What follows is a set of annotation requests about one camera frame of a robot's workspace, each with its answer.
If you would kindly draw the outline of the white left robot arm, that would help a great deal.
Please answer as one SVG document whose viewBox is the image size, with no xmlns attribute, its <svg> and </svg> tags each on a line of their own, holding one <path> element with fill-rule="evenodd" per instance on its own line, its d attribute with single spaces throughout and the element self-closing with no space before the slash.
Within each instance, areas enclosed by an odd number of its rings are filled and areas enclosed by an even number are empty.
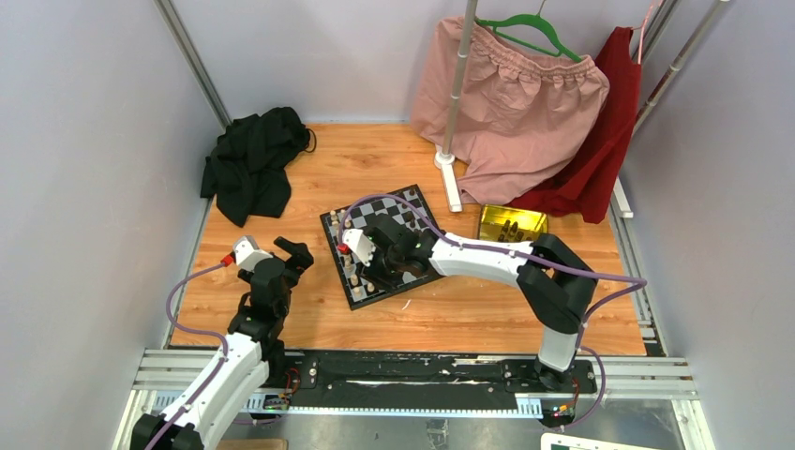
<svg viewBox="0 0 795 450">
<path fill-rule="evenodd" d="M 135 423 L 132 449 L 214 449 L 254 391 L 282 387 L 293 392 L 296 369 L 287 365 L 284 329 L 293 288 L 314 264 L 308 246 L 283 237 L 275 245 L 288 255 L 281 259 L 244 235 L 219 263 L 180 280 L 168 300 L 191 280 L 235 265 L 249 290 L 241 297 L 225 335 L 179 323 L 173 306 L 166 306 L 174 328 L 216 338 L 219 348 L 183 394 L 159 414 L 145 413 Z"/>
</svg>

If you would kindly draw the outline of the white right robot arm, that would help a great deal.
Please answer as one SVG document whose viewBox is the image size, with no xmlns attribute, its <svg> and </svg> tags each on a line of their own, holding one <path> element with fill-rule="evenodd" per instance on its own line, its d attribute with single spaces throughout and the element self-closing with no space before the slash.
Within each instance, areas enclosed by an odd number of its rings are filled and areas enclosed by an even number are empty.
<svg viewBox="0 0 795 450">
<path fill-rule="evenodd" d="M 572 363 L 596 281 L 593 270 L 557 236 L 543 233 L 532 242 L 499 244 L 433 227 L 413 231 L 379 215 L 340 237 L 339 247 L 363 264 L 363 278 L 381 289 L 396 288 L 405 273 L 480 278 L 517 289 L 543 326 L 530 380 L 552 392 L 572 381 Z"/>
</svg>

